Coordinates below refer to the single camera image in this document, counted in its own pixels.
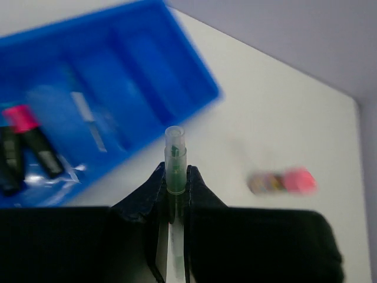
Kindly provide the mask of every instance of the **pen cap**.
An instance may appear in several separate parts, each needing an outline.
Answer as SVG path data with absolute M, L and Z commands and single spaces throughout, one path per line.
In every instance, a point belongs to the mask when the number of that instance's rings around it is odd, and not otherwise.
M 186 144 L 184 141 L 184 130 L 179 126 L 171 126 L 165 131 L 165 147 L 167 154 L 173 157 L 179 157 L 186 153 Z
M 9 121 L 15 133 L 25 133 L 39 126 L 27 105 L 17 105 L 3 110 L 3 116 Z
M 292 193 L 311 193 L 316 190 L 316 181 L 305 168 L 286 172 L 283 176 L 283 184 L 287 191 Z
M 165 178 L 167 190 L 172 194 L 183 193 L 186 186 L 186 145 L 184 130 L 172 126 L 165 131 Z

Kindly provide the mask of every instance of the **gray wall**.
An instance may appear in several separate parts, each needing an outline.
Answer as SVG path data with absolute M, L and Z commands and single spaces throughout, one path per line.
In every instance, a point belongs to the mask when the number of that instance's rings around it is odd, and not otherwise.
M 376 0 L 168 0 L 343 92 L 377 94 Z
M 366 213 L 373 282 L 377 282 L 377 100 L 361 107 L 361 139 L 364 167 Z

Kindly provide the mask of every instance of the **pink highlighter cap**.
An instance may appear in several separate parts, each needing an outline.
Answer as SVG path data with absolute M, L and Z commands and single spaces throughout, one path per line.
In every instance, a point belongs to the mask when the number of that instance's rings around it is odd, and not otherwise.
M 314 177 L 305 168 L 286 172 L 283 176 L 283 184 L 291 193 L 312 193 L 317 189 Z
M 2 114 L 17 134 L 25 133 L 39 126 L 29 107 L 24 104 L 5 109 Z

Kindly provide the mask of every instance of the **white surface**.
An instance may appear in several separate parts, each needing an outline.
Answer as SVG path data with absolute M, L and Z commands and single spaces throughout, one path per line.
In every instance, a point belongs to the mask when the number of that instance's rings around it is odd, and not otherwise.
M 31 2 L 1 4 L 0 34 L 119 1 Z M 177 15 L 225 95 L 183 125 L 188 163 L 199 167 L 209 188 L 227 205 L 319 211 L 335 232 L 347 282 L 371 282 L 355 102 L 193 18 Z M 160 139 L 70 205 L 113 205 L 147 180 L 162 160 Z M 294 165 L 312 172 L 317 194 L 261 198 L 244 182 L 249 171 Z

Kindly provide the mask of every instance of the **blue plastic tray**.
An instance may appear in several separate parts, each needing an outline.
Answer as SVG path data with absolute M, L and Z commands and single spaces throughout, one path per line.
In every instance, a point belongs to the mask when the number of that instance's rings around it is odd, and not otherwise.
M 0 39 L 0 105 L 28 104 L 75 177 L 48 180 L 33 154 L 27 186 L 0 207 L 54 206 L 214 100 L 216 83 L 161 1 L 139 1 Z M 67 66 L 107 148 L 74 104 Z

